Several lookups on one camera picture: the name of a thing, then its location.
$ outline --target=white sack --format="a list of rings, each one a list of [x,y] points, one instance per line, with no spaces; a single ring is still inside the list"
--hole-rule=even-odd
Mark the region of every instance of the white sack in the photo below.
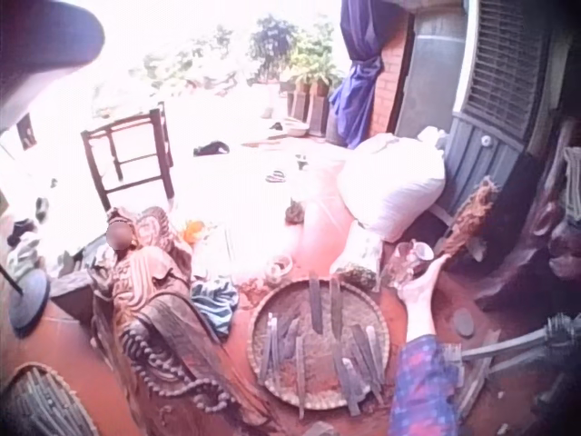
[[[377,134],[338,178],[343,202],[366,229],[393,243],[442,194],[444,159],[434,141]]]

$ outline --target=woven bamboo tray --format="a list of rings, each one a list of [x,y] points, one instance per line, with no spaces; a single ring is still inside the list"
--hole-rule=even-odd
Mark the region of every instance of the woven bamboo tray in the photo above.
[[[359,324],[365,329],[366,326],[372,325],[381,345],[383,371],[385,371],[389,357],[389,331],[378,305],[354,286],[344,282],[340,285],[343,294],[343,330],[341,335],[343,357],[354,362],[350,352],[350,346],[354,343],[350,327]],[[331,351],[331,345],[335,339],[330,324],[329,280],[320,280],[320,293],[323,310],[322,335],[318,335],[311,327],[309,281],[298,280],[283,284],[262,300],[251,319],[247,347],[252,370],[258,376],[269,312],[278,317],[279,326],[284,325],[285,321],[288,325],[288,319],[293,315],[298,315],[300,318],[298,335],[302,335],[304,338],[307,391],[305,409],[314,411],[326,411],[347,405],[347,400],[340,391]],[[284,333],[284,331],[279,332],[280,349],[285,344]],[[281,357],[281,391],[277,392],[275,389],[271,370],[269,370],[265,386],[281,400],[293,406],[299,406],[294,353],[287,359]],[[367,394],[369,391],[370,387],[364,386],[364,393]]]

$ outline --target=carved wooden statue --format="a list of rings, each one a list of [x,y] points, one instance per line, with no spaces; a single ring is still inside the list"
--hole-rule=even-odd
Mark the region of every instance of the carved wooden statue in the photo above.
[[[133,238],[92,269],[93,344],[117,374],[143,434],[278,433],[261,393],[238,376],[190,303],[192,253],[166,213],[113,209],[113,221],[129,224]]]

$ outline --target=plastic bag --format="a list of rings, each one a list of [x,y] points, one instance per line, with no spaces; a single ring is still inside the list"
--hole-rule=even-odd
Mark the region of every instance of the plastic bag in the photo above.
[[[427,141],[377,134],[363,142],[338,178],[343,202],[355,218],[394,243],[442,194],[446,171],[438,135]]]
[[[381,237],[365,230],[354,221],[343,253],[330,267],[330,273],[337,274],[343,282],[352,284],[362,291],[374,290],[379,277],[382,254]]]

